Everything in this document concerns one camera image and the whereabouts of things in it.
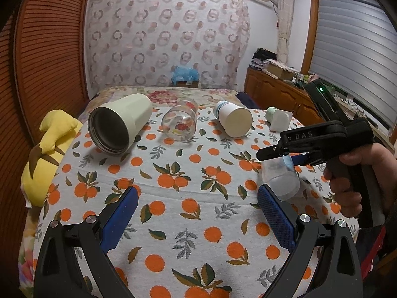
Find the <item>person's right hand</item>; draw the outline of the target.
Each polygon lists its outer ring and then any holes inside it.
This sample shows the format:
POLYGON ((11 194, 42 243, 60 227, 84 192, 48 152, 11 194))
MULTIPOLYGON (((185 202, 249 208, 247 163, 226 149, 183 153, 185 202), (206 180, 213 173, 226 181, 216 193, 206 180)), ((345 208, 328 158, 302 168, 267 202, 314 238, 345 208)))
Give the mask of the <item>person's right hand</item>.
POLYGON ((379 219, 396 202, 396 158, 381 144, 372 143, 329 161, 324 178, 345 217, 365 212, 379 219))

